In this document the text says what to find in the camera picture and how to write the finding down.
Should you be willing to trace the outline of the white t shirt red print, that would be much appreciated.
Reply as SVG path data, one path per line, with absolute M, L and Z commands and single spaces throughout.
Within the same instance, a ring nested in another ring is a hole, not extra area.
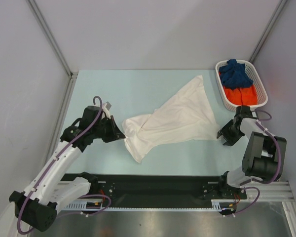
M 215 141 L 219 125 L 207 98 L 203 77 L 196 76 L 152 114 L 128 118 L 122 128 L 126 149 L 141 163 L 149 151 L 159 145 Z

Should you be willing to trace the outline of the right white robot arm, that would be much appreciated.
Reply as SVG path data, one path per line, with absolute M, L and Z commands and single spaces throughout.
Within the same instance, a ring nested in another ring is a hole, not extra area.
M 272 134 L 254 117 L 249 106 L 238 106 L 235 116 L 217 133 L 224 146 L 235 145 L 242 137 L 248 143 L 239 168 L 225 172 L 215 191 L 223 199 L 241 193 L 241 187 L 252 181 L 268 185 L 280 179 L 286 153 L 287 140 Z

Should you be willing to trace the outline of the orange t shirt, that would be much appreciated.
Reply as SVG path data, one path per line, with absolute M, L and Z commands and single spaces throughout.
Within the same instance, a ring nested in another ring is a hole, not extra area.
M 251 106 L 258 103 L 256 88 L 254 85 L 246 88 L 231 89 L 223 86 L 226 98 L 235 105 Z

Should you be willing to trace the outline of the blue t shirt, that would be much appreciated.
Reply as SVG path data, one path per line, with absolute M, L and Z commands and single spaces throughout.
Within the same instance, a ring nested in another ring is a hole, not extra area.
M 236 89 L 248 88 L 253 85 L 253 80 L 245 72 L 245 64 L 238 63 L 236 59 L 230 59 L 226 63 L 227 65 L 219 68 L 223 86 Z

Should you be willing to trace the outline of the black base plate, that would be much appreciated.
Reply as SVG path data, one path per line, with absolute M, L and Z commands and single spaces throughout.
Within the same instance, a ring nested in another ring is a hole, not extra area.
M 214 199 L 245 200 L 246 192 L 227 185 L 225 176 L 96 174 L 91 193 L 110 197 L 111 208 L 206 208 Z

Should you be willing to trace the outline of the aluminium front rail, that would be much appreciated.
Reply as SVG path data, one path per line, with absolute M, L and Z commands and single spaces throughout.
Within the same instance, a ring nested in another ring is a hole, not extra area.
M 271 184 L 261 184 L 251 180 L 249 183 L 240 186 L 239 189 L 235 187 L 227 188 L 227 191 L 219 191 L 215 185 L 216 182 L 209 182 L 209 187 L 203 187 L 202 198 L 210 200 L 231 201 L 243 200 L 252 201 L 255 198 L 258 201 L 294 201 L 293 193 L 288 182 L 273 182 Z M 39 186 L 33 194 L 33 198 L 47 198 L 49 201 L 57 201 L 61 198 L 74 198 L 82 194 L 89 185 L 80 179 L 79 181 L 61 181 L 52 188 Z

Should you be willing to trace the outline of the left aluminium frame post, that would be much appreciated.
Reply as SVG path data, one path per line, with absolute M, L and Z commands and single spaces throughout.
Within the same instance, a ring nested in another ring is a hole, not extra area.
M 72 72 L 69 68 L 69 65 L 42 13 L 42 11 L 39 8 L 39 5 L 35 0 L 26 0 L 26 3 L 28 4 L 34 18 L 36 19 L 38 25 L 40 26 L 43 34 L 45 35 L 49 45 L 51 46 L 51 49 L 55 53 L 55 56 L 59 63 L 61 64 L 63 70 L 65 71 L 66 75 L 71 78 L 72 77 Z

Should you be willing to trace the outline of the aluminium frame post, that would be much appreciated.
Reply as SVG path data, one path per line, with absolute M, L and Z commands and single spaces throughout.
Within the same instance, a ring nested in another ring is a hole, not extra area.
M 256 59 L 258 58 L 263 46 L 265 45 L 265 43 L 267 42 L 268 38 L 270 37 L 273 29 L 275 28 L 277 22 L 279 21 L 281 15 L 283 14 L 283 12 L 285 11 L 286 7 L 288 6 L 290 0 L 280 0 L 274 10 L 274 12 L 271 15 L 270 20 L 268 21 L 260 39 L 258 40 L 258 43 L 255 47 L 255 49 L 253 50 L 249 62 L 250 63 L 254 63 L 256 61 Z
M 51 46 L 51 49 L 55 53 L 55 56 L 59 63 L 61 64 L 63 70 L 65 71 L 66 75 L 71 78 L 72 77 L 72 72 L 69 68 L 69 65 L 42 13 L 42 11 L 39 8 L 39 5 L 35 0 L 26 0 L 26 3 L 28 4 L 34 18 L 36 19 L 38 25 L 40 26 L 43 34 L 45 35 L 49 45 Z

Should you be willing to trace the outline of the right aluminium frame post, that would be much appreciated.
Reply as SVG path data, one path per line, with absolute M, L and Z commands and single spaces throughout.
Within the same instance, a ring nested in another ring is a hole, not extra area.
M 283 12 L 285 11 L 286 7 L 288 6 L 290 0 L 280 0 L 274 10 L 274 12 L 271 15 L 270 20 L 268 21 L 260 39 L 258 40 L 258 43 L 255 47 L 255 49 L 253 50 L 249 62 L 250 63 L 254 63 L 256 61 L 256 59 L 258 58 L 263 46 L 265 45 L 265 43 L 267 42 L 268 38 L 270 37 L 273 29 L 275 28 L 277 22 L 279 21 L 281 15 L 283 14 Z

